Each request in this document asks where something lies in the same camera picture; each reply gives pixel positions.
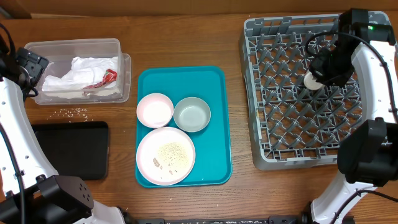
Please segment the small white cup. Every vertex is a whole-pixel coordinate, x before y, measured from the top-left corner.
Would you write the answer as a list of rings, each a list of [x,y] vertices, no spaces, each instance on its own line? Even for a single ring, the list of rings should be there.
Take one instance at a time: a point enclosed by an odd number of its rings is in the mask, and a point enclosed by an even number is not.
[[[312,72],[308,71],[303,79],[303,83],[309,90],[319,90],[324,87],[324,84],[318,83]]]

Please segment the white napkin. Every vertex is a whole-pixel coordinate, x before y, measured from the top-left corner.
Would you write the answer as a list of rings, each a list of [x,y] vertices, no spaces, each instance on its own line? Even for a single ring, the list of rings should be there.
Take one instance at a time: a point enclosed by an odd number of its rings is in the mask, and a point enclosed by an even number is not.
[[[119,93],[116,88],[116,81],[103,85],[99,88],[84,89],[84,87],[100,82],[105,71],[118,70],[118,58],[81,58],[75,57],[71,62],[71,69],[62,77],[48,75],[45,77],[42,91],[47,96],[72,99],[83,98],[84,96],[98,95],[108,96]]]

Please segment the red snack wrapper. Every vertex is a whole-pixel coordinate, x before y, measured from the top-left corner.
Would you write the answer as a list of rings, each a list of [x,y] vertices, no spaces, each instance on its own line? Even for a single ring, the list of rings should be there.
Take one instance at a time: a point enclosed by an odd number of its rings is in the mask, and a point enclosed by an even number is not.
[[[99,88],[99,87],[101,87],[103,85],[106,85],[106,84],[109,84],[109,83],[112,83],[112,82],[116,81],[117,77],[118,77],[118,73],[117,72],[115,72],[112,69],[107,69],[105,71],[103,79],[100,82],[92,84],[92,85],[89,85],[89,86],[86,86],[86,87],[84,87],[84,89]]]

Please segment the grey bowl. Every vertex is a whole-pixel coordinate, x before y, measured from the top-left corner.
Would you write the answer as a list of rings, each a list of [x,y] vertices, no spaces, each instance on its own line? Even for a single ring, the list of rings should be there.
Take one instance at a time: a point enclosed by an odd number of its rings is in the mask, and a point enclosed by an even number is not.
[[[201,131],[208,125],[210,119],[210,107],[201,98],[184,98],[174,108],[175,124],[181,130],[189,133]]]

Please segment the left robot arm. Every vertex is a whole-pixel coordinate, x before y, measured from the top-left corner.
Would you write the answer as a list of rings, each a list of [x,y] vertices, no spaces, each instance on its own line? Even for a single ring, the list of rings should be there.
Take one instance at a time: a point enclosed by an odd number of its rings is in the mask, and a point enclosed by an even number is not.
[[[1,202],[3,223],[132,223],[119,207],[97,202],[85,182],[59,175],[25,112],[49,61],[1,41]]]

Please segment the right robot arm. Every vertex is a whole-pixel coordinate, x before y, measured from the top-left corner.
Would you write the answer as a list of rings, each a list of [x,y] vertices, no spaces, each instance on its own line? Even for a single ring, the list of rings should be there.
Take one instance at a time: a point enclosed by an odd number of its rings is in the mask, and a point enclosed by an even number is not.
[[[299,223],[354,223],[347,213],[366,194],[397,180],[396,38],[392,26],[369,21],[365,9],[350,9],[338,18],[333,50],[313,57],[304,84],[310,90],[335,84],[343,87],[358,77],[362,102],[359,127],[340,142],[338,173],[326,190],[309,203]]]

